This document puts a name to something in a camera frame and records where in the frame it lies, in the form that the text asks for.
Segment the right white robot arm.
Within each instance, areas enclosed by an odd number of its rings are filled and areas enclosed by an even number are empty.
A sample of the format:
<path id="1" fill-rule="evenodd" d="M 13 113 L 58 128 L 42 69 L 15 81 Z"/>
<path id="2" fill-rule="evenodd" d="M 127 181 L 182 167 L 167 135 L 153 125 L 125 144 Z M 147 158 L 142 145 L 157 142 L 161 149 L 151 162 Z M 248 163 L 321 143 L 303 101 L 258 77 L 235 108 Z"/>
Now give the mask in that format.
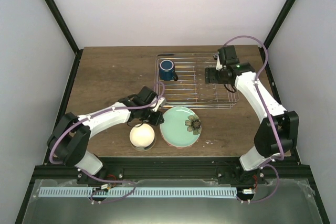
<path id="1" fill-rule="evenodd" d="M 234 46 L 219 48 L 214 59 L 216 66 L 205 69 L 205 82 L 231 85 L 247 99 L 260 121 L 254 146 L 240 157 L 241 165 L 233 170 L 235 181 L 244 184 L 251 179 L 252 170 L 283 158 L 296 147 L 299 116 L 273 98 L 252 65 L 239 61 Z"/>

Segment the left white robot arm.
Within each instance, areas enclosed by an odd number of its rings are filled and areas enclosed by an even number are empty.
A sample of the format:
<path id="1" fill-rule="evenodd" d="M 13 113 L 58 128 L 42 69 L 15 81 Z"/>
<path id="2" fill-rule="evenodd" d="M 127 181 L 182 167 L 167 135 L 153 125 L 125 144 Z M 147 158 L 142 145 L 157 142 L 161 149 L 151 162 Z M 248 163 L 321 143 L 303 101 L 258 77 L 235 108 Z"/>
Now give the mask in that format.
<path id="1" fill-rule="evenodd" d="M 152 126 L 164 122 L 159 108 L 165 104 L 163 94 L 143 87 L 139 93 L 118 100 L 113 105 L 84 115 L 64 114 L 48 139 L 49 162 L 76 167 L 95 184 L 107 178 L 107 167 L 87 150 L 89 140 L 100 132 L 134 119 Z"/>

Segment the light blue slotted strip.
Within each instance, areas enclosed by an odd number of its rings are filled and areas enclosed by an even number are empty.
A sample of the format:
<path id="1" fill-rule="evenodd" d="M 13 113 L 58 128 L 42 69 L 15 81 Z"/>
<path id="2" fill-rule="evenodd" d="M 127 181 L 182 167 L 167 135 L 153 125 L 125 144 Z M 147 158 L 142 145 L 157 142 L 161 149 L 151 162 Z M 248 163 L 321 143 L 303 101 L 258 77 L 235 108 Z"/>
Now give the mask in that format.
<path id="1" fill-rule="evenodd" d="M 228 198 L 234 199 L 237 189 L 234 187 L 116 187 L 108 191 L 93 192 L 92 187 L 42 187 L 39 197 L 72 197 L 85 198 Z"/>

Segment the blue enamel mug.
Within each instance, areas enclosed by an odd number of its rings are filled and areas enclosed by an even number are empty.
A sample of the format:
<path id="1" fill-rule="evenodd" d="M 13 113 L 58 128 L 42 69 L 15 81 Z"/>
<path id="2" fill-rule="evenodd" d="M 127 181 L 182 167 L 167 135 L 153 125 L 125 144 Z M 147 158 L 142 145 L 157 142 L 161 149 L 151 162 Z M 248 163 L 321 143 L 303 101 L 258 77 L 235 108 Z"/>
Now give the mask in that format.
<path id="1" fill-rule="evenodd" d="M 175 64 L 171 60 L 163 60 L 159 64 L 159 78 L 163 81 L 177 81 L 178 75 L 175 72 Z"/>

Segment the black aluminium frame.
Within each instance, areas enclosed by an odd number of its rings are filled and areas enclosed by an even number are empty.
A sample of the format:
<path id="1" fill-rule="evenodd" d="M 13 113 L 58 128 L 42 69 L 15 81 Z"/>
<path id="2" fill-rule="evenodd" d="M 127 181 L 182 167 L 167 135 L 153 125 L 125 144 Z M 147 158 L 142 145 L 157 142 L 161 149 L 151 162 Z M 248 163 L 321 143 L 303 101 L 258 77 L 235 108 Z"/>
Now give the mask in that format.
<path id="1" fill-rule="evenodd" d="M 70 92 L 72 91 L 72 87 L 75 81 L 75 77 L 79 68 L 80 59 L 82 57 L 83 50 L 79 49 L 77 46 L 75 39 L 73 38 L 61 12 L 59 11 L 57 4 L 54 0 L 44 0 L 47 4 L 48 8 L 50 9 L 55 21 L 57 22 L 58 26 L 60 27 L 63 35 L 65 36 L 68 44 L 70 45 L 71 49 L 73 50 L 75 57 L 74 61 L 71 67 L 70 76 L 67 81 L 67 85 L 62 97 L 62 101 L 59 107 L 59 111 L 56 117 L 56 123 L 58 123 L 61 119 L 61 117 L 65 114 L 66 106 L 68 105 L 69 98 L 70 98 Z M 276 34 L 278 33 L 280 27 L 284 23 L 286 17 L 288 16 L 291 8 L 293 7 L 296 0 L 286 0 L 283 7 L 281 8 L 281 11 L 279 15 L 277 16 L 274 24 L 272 25 L 272 28 L 270 32 L 268 33 L 264 45 L 266 48 L 269 48 L 271 43 L 273 42 Z M 319 194 L 316 182 L 314 180 L 312 171 L 309 167 L 309 165 L 294 165 L 294 161 L 300 161 L 299 154 L 297 152 L 297 149 L 294 148 L 291 153 L 293 154 L 292 158 L 286 158 L 285 164 L 281 165 L 280 173 L 282 175 L 288 175 L 289 171 L 293 171 L 292 174 L 295 176 L 295 178 L 307 178 L 309 185 L 312 187 L 312 189 L 315 192 L 314 200 L 317 204 L 319 215 L 322 219 L 323 223 L 329 223 L 329 218 L 327 216 L 327 212 L 324 208 L 321 196 Z M 21 205 L 21 208 L 19 210 L 19 213 L 16 218 L 16 223 L 23 223 L 24 217 L 26 216 L 26 212 L 28 209 L 28 197 L 32 195 L 33 192 L 33 183 L 35 180 L 39 178 L 58 178 L 58 179 L 65 179 L 65 178 L 74 178 L 75 170 L 73 168 L 62 168 L 59 165 L 53 166 L 49 164 L 49 161 L 47 161 L 47 158 L 44 158 L 44 164 L 36 166 L 34 168 L 34 172 L 32 175 L 32 178 L 29 182 L 23 203 Z"/>

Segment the teal flower plate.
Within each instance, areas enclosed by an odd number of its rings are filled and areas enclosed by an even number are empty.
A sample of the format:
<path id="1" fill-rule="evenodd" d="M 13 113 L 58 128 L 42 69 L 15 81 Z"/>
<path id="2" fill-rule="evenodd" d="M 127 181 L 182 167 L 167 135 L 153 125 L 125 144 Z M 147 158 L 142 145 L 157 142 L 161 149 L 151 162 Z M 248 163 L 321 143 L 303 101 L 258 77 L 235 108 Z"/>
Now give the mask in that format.
<path id="1" fill-rule="evenodd" d="M 202 124 L 194 111 L 184 106 L 176 106 L 164 112 L 163 117 L 164 123 L 160 125 L 160 132 L 167 143 L 189 146 L 197 142 Z"/>

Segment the orange scalloped plate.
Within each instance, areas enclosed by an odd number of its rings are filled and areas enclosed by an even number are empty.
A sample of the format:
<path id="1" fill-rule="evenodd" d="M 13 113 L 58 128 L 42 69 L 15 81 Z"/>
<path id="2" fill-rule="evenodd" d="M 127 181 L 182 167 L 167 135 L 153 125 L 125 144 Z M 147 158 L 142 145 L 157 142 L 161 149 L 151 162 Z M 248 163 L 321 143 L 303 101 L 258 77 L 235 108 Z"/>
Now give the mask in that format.
<path id="1" fill-rule="evenodd" d="M 174 147 L 174 148 L 177 148 L 177 149 L 184 149 L 184 148 L 189 148 L 189 147 L 192 147 L 193 145 L 189 145 L 189 146 L 176 146 L 176 145 L 173 145 L 173 144 L 170 144 L 170 143 L 167 143 L 168 146 L 171 146 L 171 147 Z"/>

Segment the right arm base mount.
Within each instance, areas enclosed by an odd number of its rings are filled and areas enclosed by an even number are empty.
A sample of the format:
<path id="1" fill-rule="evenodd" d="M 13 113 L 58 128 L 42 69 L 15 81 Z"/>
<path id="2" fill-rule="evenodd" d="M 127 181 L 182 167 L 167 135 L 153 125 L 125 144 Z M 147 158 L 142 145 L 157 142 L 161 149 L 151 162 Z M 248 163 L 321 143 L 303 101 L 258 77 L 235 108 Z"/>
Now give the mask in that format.
<path id="1" fill-rule="evenodd" d="M 244 171 L 240 166 L 220 166 L 216 169 L 216 175 L 220 184 L 249 185 L 259 180 L 258 170 Z"/>

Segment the white upturned bowl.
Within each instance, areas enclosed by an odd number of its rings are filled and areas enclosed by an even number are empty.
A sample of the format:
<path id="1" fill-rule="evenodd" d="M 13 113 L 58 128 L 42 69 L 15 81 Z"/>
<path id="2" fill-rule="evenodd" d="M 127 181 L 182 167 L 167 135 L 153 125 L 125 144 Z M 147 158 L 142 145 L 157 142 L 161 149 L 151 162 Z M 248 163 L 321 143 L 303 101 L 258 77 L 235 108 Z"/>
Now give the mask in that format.
<path id="1" fill-rule="evenodd" d="M 130 131 L 130 142 L 138 147 L 146 147 L 152 143 L 155 138 L 154 129 L 148 124 L 138 124 Z"/>

